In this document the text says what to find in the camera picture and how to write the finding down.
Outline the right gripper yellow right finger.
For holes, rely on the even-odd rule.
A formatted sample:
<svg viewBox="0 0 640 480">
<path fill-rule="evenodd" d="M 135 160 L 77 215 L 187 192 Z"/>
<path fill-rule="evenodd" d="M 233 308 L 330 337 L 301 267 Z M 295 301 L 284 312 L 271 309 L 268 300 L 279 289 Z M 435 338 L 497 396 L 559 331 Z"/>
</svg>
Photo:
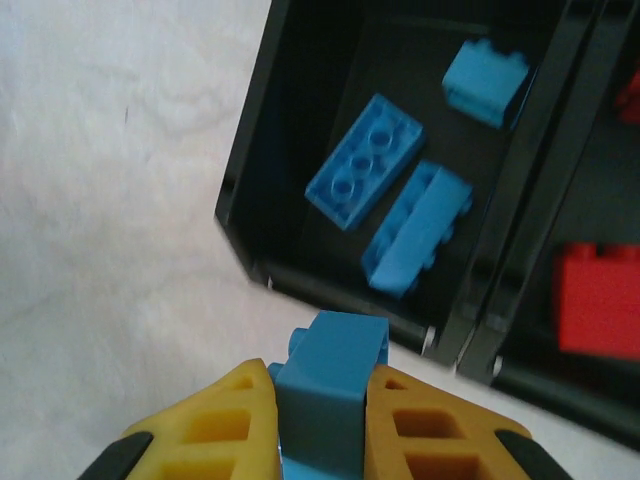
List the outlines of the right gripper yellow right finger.
<svg viewBox="0 0 640 480">
<path fill-rule="evenodd" d="M 519 423 L 387 365 L 369 379 L 366 479 L 563 479 Z"/>
</svg>

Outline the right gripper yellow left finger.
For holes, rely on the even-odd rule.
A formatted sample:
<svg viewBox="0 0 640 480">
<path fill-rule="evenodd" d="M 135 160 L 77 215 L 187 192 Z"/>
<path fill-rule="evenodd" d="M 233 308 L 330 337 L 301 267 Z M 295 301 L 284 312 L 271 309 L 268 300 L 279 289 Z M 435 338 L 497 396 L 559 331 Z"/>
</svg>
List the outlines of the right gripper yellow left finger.
<svg viewBox="0 0 640 480">
<path fill-rule="evenodd" d="M 275 390 L 260 359 L 125 430 L 86 479 L 276 479 Z"/>
</svg>

